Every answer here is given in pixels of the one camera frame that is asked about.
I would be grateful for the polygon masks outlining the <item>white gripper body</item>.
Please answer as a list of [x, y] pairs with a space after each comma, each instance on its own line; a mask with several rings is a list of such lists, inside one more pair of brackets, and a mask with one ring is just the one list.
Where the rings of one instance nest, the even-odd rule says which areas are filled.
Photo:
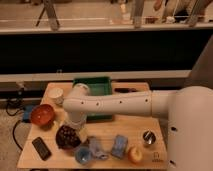
[[87, 129], [84, 122], [70, 122], [71, 138], [73, 140], [79, 140], [81, 143], [85, 143], [88, 139]]

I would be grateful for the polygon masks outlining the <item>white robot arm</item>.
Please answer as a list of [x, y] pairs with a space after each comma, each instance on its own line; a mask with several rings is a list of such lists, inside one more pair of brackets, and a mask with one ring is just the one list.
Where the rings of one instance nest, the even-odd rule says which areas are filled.
[[91, 96], [75, 85], [63, 101], [74, 123], [90, 113], [168, 119], [167, 171], [213, 171], [213, 89], [189, 86]]

